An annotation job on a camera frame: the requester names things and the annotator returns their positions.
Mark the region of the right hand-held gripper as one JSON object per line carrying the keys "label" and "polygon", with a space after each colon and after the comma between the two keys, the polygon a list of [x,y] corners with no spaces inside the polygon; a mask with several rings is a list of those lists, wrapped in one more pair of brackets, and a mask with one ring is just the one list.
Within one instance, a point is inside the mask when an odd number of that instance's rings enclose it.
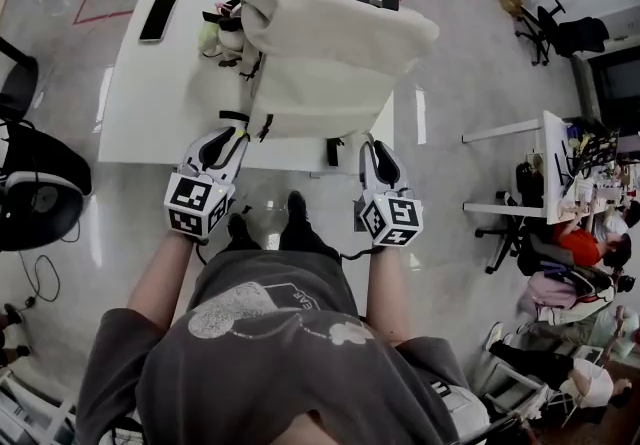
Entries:
{"label": "right hand-held gripper", "polygon": [[[356,223],[374,246],[405,247],[423,231],[423,206],[409,188],[407,171],[394,150],[382,141],[367,139],[360,149],[363,187]],[[378,190],[378,178],[391,189]]]}

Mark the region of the white table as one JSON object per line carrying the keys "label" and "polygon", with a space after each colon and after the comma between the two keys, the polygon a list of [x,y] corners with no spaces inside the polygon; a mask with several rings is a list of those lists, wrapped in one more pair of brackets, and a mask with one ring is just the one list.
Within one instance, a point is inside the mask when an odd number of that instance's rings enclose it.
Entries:
{"label": "white table", "polygon": [[117,56],[102,119],[99,161],[176,165],[187,147],[238,111],[231,69],[198,51],[202,14],[229,0],[177,0],[157,43],[139,35],[155,0],[138,0]]}

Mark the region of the person's right forearm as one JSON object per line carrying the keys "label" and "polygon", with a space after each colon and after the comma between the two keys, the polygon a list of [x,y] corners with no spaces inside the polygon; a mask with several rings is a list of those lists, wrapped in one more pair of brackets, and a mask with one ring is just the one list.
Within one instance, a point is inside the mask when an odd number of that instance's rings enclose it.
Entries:
{"label": "person's right forearm", "polygon": [[370,257],[366,321],[392,346],[411,338],[406,277],[399,248]]}

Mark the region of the grey printed shirt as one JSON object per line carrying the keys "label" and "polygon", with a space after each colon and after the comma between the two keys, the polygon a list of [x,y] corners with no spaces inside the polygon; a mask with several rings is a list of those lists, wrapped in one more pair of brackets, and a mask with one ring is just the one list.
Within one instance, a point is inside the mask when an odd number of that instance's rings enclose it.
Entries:
{"label": "grey printed shirt", "polygon": [[77,439],[98,445],[137,413],[147,445],[269,445],[312,413],[342,445],[451,445],[436,385],[465,383],[446,340],[393,346],[365,324],[335,261],[225,252],[168,330],[131,309],[104,314]]}

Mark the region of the beige backpack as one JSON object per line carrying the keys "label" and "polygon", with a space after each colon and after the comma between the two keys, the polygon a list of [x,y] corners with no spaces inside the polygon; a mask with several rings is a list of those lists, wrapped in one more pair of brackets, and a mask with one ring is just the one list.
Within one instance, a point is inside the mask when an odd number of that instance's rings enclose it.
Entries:
{"label": "beige backpack", "polygon": [[216,19],[245,34],[244,49],[231,52],[248,85],[250,137],[317,140],[330,167],[439,36],[399,0],[230,0]]}

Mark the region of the dark monitor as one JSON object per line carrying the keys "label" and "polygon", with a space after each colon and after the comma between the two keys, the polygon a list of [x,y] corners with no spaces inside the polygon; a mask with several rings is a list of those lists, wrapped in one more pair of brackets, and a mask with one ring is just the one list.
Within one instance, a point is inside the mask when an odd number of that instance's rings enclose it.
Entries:
{"label": "dark monitor", "polygon": [[589,61],[601,121],[622,135],[640,130],[640,45]]}

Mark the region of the pale green plush toy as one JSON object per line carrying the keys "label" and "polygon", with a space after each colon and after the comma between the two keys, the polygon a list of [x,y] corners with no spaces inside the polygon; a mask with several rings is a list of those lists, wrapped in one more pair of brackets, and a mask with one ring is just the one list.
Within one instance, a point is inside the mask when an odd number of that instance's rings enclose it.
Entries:
{"label": "pale green plush toy", "polygon": [[216,23],[205,22],[198,37],[198,51],[205,57],[219,54],[219,26]]}

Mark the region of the white desk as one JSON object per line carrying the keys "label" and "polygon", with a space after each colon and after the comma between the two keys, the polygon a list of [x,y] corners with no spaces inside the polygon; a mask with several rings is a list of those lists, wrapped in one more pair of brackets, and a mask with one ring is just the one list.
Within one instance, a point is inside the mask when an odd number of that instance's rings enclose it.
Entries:
{"label": "white desk", "polygon": [[507,204],[482,204],[465,202],[462,206],[465,212],[486,213],[495,215],[511,215],[545,219],[548,225],[571,220],[573,213],[561,212],[565,198],[565,183],[570,181],[569,168],[565,149],[568,147],[568,123],[550,111],[544,110],[540,118],[512,123],[500,127],[466,133],[461,142],[470,144],[502,136],[535,132],[536,139],[542,138],[542,159],[544,194],[543,207],[509,206]]}

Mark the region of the person's left black shoe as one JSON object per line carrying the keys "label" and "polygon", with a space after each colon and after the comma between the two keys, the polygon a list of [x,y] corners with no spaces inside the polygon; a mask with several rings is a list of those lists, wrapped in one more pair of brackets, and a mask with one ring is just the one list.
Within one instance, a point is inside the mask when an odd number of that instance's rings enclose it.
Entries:
{"label": "person's left black shoe", "polygon": [[227,232],[232,241],[244,241],[250,239],[250,234],[245,219],[241,214],[233,213],[227,222]]}

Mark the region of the black round chair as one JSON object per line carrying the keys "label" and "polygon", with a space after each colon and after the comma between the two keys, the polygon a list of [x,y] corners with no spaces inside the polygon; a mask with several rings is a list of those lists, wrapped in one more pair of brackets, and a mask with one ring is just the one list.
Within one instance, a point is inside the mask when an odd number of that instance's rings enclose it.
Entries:
{"label": "black round chair", "polygon": [[0,119],[0,252],[66,236],[92,193],[88,163],[26,121]]}

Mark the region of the white shelf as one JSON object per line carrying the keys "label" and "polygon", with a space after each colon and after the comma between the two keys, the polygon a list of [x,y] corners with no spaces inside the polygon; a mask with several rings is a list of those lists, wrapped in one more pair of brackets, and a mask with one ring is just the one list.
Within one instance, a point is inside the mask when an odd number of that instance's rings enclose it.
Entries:
{"label": "white shelf", "polygon": [[77,445],[74,401],[49,397],[5,369],[0,373],[0,445]]}

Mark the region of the white waist bag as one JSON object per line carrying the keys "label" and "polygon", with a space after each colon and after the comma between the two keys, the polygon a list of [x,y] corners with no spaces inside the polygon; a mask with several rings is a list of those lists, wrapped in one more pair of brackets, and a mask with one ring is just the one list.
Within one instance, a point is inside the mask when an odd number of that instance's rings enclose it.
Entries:
{"label": "white waist bag", "polygon": [[441,397],[461,440],[475,437],[490,425],[487,408],[468,389],[448,385]]}

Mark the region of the metal chair frame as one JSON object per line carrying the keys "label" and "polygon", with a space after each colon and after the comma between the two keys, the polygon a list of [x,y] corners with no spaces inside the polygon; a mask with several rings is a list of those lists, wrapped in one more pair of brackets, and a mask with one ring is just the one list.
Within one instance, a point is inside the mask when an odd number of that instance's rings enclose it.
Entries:
{"label": "metal chair frame", "polygon": [[496,421],[489,426],[482,439],[474,445],[531,445],[529,431],[525,429],[520,416],[511,415],[509,418]]}

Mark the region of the person's left forearm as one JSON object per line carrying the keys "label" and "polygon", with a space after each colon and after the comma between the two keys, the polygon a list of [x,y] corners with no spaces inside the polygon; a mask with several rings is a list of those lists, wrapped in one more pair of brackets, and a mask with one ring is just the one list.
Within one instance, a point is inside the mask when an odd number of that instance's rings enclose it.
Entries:
{"label": "person's left forearm", "polygon": [[127,308],[166,332],[172,323],[194,243],[169,232],[131,293]]}

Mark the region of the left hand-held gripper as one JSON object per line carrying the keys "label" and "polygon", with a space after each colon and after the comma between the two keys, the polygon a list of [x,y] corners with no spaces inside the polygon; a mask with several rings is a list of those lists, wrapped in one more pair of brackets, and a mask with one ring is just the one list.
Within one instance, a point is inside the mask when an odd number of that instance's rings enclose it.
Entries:
{"label": "left hand-held gripper", "polygon": [[233,127],[214,130],[196,139],[187,149],[185,160],[171,173],[164,197],[169,227],[191,238],[208,238],[227,214],[249,136],[238,134],[219,170],[212,167],[223,147],[233,136]]}

